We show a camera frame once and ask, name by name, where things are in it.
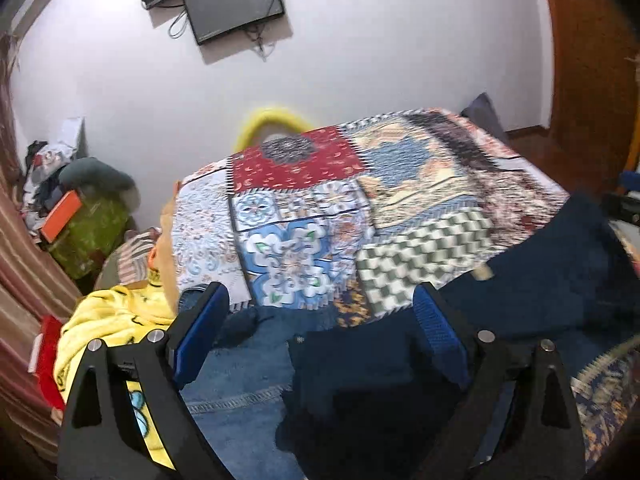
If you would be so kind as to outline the orange box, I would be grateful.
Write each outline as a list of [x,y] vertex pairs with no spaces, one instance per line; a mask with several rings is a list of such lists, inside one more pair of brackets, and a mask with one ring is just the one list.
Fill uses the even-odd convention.
[[76,191],[68,191],[58,201],[44,219],[40,229],[41,236],[47,243],[52,243],[72,220],[76,212],[81,208],[82,203]]

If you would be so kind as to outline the dark grey cushion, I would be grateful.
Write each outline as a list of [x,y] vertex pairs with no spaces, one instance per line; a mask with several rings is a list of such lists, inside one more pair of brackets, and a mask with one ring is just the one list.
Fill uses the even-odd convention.
[[67,191],[89,190],[100,194],[119,194],[134,187],[134,179],[94,157],[73,160],[58,174]]

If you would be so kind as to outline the yellow printed garment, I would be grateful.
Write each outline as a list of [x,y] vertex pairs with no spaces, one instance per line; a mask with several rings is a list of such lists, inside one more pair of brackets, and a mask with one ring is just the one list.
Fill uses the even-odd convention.
[[161,284],[117,285],[96,290],[79,304],[61,328],[53,378],[67,401],[88,343],[101,339],[109,347],[137,344],[152,330],[167,330],[176,317]]

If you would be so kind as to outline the patchwork patterned bedspread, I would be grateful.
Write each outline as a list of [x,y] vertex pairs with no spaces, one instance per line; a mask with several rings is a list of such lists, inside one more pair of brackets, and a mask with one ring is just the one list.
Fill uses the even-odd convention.
[[[280,136],[186,176],[160,221],[166,296],[211,282],[232,312],[335,308],[343,327],[423,281],[488,270],[574,195],[469,119],[430,108]],[[593,466],[637,402],[638,328],[568,372]]]

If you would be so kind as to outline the striped red curtain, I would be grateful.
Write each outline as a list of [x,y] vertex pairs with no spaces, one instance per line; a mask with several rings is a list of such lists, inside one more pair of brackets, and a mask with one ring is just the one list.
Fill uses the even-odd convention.
[[23,171],[17,156],[10,75],[14,41],[1,36],[1,407],[18,433],[49,463],[58,455],[58,424],[28,371],[42,319],[68,318],[79,290],[39,249],[20,214]]

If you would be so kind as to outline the small black wall monitor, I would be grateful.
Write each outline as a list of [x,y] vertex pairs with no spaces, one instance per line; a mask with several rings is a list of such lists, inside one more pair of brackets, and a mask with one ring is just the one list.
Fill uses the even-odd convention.
[[183,0],[198,46],[239,29],[257,40],[266,21],[285,14],[283,0]]

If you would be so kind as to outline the blue denim jeans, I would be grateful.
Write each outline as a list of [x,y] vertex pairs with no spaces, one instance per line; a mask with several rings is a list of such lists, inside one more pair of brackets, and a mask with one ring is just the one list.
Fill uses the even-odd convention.
[[294,370],[288,343],[335,325],[334,311],[249,306],[230,313],[181,395],[194,422],[237,479],[301,479],[294,455],[277,449],[282,393]]

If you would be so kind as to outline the green patterned bag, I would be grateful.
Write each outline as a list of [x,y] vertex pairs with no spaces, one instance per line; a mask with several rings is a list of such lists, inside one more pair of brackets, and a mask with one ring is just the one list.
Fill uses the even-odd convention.
[[47,251],[72,280],[97,276],[122,241],[129,218],[129,210],[118,196],[84,197]]

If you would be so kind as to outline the navy patterned hooded garment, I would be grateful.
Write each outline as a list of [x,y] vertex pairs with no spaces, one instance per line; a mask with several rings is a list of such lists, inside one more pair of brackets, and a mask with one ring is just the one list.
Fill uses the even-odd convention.
[[[572,196],[488,270],[488,278],[468,272],[445,285],[446,303],[519,352],[554,338],[570,372],[638,328],[637,275],[585,196]],[[293,454],[307,479],[407,479],[463,390],[434,367],[412,304],[355,328],[329,309],[334,326],[288,343],[294,374],[282,393],[277,449]]]

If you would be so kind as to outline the brown wooden door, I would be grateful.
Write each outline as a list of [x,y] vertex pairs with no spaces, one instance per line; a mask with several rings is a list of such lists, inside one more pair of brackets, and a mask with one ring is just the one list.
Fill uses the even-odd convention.
[[593,193],[614,190],[634,137],[639,41],[615,0],[548,0],[553,38],[550,136]]

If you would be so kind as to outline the clutter pile in corner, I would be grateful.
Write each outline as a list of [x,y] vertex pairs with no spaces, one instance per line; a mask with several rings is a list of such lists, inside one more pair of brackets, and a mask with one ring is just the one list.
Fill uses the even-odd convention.
[[29,222],[45,217],[63,194],[60,173],[87,154],[85,118],[67,118],[53,141],[36,141],[28,149],[28,171],[21,213]]

